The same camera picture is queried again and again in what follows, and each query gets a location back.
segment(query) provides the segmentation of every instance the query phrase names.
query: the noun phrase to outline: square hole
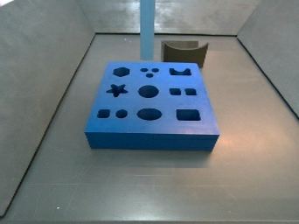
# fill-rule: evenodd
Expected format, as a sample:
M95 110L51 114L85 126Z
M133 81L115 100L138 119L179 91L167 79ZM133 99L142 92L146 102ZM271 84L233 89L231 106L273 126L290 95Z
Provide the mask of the square hole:
M197 95L197 89L195 88L186 88L185 92L187 95Z
M199 121L202 119L198 109L177 109L177 118L179 121Z
M110 109L101 109L98 111L98 118L109 118L110 117Z
M170 88L171 95L181 95L182 90L179 88Z

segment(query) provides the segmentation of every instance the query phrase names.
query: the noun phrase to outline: blue foam block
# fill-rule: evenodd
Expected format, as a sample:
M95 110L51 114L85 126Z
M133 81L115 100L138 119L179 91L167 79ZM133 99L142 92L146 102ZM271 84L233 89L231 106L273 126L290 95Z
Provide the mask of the blue foam block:
M93 149L211 151L221 131L197 64L107 64L86 128Z

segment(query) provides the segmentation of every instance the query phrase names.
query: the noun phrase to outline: side wall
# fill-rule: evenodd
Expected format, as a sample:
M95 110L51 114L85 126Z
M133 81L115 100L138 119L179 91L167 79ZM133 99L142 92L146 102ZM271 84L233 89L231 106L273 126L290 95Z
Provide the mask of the side wall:
M238 38L299 116L299 1L263 0Z
M75 0L11 2L0 33L3 216L95 33Z
M155 33L238 35L261 0L155 0ZM98 33L139 33L139 0L79 0Z

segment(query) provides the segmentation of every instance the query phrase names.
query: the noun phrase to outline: circular hole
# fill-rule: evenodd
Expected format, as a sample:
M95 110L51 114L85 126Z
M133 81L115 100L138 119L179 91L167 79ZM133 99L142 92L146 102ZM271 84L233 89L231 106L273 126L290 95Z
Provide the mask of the circular hole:
M138 93L145 98L154 98L159 94L159 89L155 86L143 86L139 88Z
M154 121L163 116L163 113L157 108L143 108L137 113L138 117L147 121Z
M149 73L149 74L146 75L146 77L147 77L147 78L154 78L155 75L154 75L153 73Z
M117 112L117 117L118 118L126 118L127 117L127 111L125 109L121 109L118 112Z

